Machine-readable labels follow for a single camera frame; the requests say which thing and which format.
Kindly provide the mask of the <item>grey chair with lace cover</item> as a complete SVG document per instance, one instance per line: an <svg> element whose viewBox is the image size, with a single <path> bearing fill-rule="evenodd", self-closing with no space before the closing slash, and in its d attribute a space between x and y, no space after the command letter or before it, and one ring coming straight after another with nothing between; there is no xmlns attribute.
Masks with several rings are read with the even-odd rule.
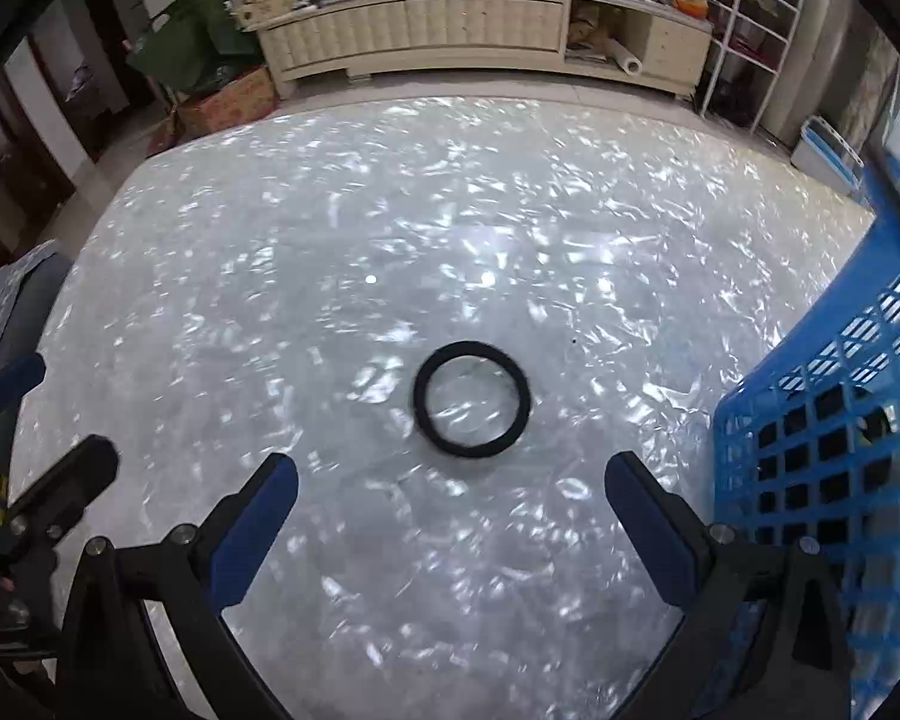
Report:
<svg viewBox="0 0 900 720"><path fill-rule="evenodd" d="M58 241L38 244L0 268L0 372L37 351L41 335L73 261ZM22 395L0 411L0 525L6 520L9 468Z"/></svg>

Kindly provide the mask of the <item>blue plastic basket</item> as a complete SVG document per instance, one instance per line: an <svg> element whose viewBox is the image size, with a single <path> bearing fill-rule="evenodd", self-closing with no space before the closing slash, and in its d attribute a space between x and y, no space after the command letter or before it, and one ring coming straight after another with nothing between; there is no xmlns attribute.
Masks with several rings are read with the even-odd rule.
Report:
<svg viewBox="0 0 900 720"><path fill-rule="evenodd" d="M855 718L900 718L900 159L875 219L798 322L718 403L715 515L761 544L816 539L836 583Z"/></svg>

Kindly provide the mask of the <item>cardboard box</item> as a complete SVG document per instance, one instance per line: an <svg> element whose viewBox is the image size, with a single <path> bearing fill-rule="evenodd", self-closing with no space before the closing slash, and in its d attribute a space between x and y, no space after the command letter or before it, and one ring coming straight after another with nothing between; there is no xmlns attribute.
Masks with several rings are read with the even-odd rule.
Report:
<svg viewBox="0 0 900 720"><path fill-rule="evenodd" d="M178 106L185 130L196 137L264 119L278 107L279 98L266 67L238 76L208 96L191 96Z"/></svg>

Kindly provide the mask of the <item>green shopping bag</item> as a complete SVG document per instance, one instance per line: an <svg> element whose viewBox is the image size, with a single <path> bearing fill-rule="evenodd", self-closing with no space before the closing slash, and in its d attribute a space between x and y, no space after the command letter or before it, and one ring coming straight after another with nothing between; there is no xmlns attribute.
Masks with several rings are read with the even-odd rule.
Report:
<svg viewBox="0 0 900 720"><path fill-rule="evenodd" d="M258 39L240 29L229 0L173 0L128 57L142 75L188 96L217 93L264 61Z"/></svg>

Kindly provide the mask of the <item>white blue plastic bin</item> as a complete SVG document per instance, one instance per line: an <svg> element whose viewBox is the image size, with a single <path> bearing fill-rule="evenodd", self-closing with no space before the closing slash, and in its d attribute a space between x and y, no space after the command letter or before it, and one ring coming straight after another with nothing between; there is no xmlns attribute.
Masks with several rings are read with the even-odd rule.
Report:
<svg viewBox="0 0 900 720"><path fill-rule="evenodd" d="M859 153L819 115L802 123L790 164L841 195L859 192L865 169Z"/></svg>

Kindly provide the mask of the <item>cream TV cabinet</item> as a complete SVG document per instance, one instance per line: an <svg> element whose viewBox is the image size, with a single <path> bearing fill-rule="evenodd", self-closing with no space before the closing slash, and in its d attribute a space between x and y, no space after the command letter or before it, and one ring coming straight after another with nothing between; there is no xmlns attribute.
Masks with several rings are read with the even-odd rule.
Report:
<svg viewBox="0 0 900 720"><path fill-rule="evenodd" d="M647 0L326 0L251 28L281 96L307 76L518 70L628 83L689 98L712 26ZM610 39L640 60L628 76Z"/></svg>

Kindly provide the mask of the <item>paper roll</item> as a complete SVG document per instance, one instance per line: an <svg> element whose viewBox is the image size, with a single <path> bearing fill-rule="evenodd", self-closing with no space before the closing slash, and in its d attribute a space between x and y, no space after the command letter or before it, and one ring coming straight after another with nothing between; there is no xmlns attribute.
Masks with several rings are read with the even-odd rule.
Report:
<svg viewBox="0 0 900 720"><path fill-rule="evenodd" d="M613 60L626 75L639 76L642 73L642 60L616 39L610 39L606 43L605 54L606 59Z"/></svg>

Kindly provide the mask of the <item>white metal shelf rack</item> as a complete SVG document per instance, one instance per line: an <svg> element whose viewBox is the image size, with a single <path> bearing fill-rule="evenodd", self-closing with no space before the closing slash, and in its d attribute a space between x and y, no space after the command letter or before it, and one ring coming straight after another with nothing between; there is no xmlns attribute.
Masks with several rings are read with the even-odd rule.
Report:
<svg viewBox="0 0 900 720"><path fill-rule="evenodd" d="M709 0L710 47L697 112L758 130L790 54L805 0Z"/></svg>

